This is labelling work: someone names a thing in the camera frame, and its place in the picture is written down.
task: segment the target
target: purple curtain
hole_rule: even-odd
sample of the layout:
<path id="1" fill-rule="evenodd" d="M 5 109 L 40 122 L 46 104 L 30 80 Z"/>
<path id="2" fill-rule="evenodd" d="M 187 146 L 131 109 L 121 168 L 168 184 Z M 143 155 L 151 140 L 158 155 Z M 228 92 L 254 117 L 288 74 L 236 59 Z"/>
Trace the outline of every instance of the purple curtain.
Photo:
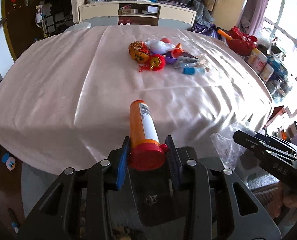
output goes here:
<path id="1" fill-rule="evenodd" d="M 268 0 L 247 0 L 243 18 L 250 22 L 247 33 L 254 35 L 263 26 L 263 19 Z"/>

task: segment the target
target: pink tablecloth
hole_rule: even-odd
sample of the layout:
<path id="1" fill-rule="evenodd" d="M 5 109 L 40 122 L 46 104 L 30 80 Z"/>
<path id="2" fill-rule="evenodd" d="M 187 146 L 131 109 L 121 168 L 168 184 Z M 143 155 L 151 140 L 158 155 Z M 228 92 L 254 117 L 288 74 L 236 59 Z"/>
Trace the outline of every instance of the pink tablecloth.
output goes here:
<path id="1" fill-rule="evenodd" d="M 207 75 L 171 65 L 138 72 L 133 41 L 168 37 L 210 61 Z M 210 156 L 209 136 L 230 123 L 260 129 L 272 99 L 259 77 L 223 42 L 155 26 L 103 26 L 38 41 L 0 85 L 0 144 L 29 165 L 54 174 L 91 167 L 129 135 L 129 106 L 147 102 L 160 138 Z"/>

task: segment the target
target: tv stand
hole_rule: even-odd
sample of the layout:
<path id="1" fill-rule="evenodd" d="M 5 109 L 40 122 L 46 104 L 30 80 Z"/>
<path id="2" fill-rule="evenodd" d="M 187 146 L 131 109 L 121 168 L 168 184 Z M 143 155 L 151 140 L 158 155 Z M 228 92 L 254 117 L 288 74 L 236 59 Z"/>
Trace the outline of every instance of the tv stand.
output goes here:
<path id="1" fill-rule="evenodd" d="M 138 8 L 138 13 L 119 16 L 119 8 L 125 4 L 132 4 L 132 8 Z M 157 6 L 159 12 L 156 15 L 143 14 L 142 9 L 147 5 Z M 132 24 L 186 30 L 193 26 L 195 15 L 196 12 L 193 10 L 150 0 L 115 0 L 79 6 L 79 22 L 89 22 L 92 27 L 118 25 L 121 19 L 129 19 Z"/>

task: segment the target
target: barcode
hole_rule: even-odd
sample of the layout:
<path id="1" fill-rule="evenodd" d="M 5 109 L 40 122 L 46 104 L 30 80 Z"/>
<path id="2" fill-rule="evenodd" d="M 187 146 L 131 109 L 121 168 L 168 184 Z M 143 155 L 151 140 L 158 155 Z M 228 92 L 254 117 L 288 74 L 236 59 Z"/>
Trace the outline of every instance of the barcode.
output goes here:
<path id="1" fill-rule="evenodd" d="M 141 114 L 147 114 L 149 117 L 151 117 L 149 108 L 144 104 L 141 104 Z"/>

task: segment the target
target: orange canister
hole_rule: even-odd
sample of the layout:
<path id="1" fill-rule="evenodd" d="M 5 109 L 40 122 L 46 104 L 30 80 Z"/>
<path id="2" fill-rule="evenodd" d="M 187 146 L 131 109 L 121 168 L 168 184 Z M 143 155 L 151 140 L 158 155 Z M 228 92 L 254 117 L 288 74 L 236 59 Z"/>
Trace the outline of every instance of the orange canister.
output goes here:
<path id="1" fill-rule="evenodd" d="M 167 146 L 160 145 L 147 104 L 136 100 L 130 105 L 131 154 L 129 166 L 150 171 L 165 163 Z"/>

